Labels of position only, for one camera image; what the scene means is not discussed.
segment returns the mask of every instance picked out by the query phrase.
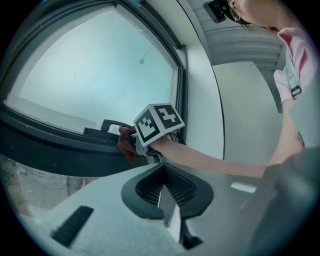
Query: concrete floor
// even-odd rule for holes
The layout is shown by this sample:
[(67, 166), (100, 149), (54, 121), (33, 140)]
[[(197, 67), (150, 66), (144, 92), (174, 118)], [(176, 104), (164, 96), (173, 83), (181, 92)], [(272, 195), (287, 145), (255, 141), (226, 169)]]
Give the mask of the concrete floor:
[(17, 214), (38, 224), (60, 202), (98, 178), (58, 175), (34, 169), (0, 155), (2, 182)]

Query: window glass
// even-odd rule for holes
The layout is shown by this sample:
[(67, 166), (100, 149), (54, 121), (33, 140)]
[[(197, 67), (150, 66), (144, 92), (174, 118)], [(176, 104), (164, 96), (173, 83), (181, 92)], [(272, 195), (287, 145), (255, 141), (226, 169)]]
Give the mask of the window glass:
[(174, 70), (133, 23), (111, 9), (75, 24), (43, 54), (33, 53), (40, 56), (16, 80), (7, 106), (83, 133), (104, 119), (133, 125), (147, 104), (170, 102)]
[(0, 170), (15, 212), (41, 226), (42, 220), (60, 204), (98, 177), (58, 175), (31, 168), (0, 154)]

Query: red cloth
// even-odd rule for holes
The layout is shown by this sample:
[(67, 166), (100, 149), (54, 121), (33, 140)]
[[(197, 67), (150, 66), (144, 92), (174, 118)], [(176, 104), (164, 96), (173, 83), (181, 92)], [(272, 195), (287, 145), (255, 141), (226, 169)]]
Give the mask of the red cloth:
[(125, 158), (128, 159), (131, 164), (134, 164), (139, 155), (137, 154), (135, 147), (130, 144), (129, 136), (137, 133), (136, 128), (134, 126), (131, 128), (120, 126), (119, 132), (120, 136), (117, 146)]

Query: pink shirt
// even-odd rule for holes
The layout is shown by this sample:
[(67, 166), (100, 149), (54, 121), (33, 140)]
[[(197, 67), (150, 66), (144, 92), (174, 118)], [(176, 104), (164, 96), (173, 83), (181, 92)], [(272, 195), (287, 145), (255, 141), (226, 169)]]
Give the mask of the pink shirt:
[[(300, 28), (284, 28), (278, 33), (278, 37), (289, 49), (296, 73), (300, 78), (301, 90), (304, 92), (314, 78), (319, 65), (318, 55), (311, 43), (311, 38)], [(280, 93), (281, 103), (293, 99), (283, 72), (276, 70), (273, 76)]]

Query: grey wall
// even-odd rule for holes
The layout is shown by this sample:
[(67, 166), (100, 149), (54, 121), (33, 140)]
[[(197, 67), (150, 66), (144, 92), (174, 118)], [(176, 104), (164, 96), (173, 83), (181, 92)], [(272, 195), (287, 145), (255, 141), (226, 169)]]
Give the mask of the grey wall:
[(213, 66), (225, 124), (225, 160), (265, 166), (276, 150), (280, 117), (268, 85), (253, 62)]

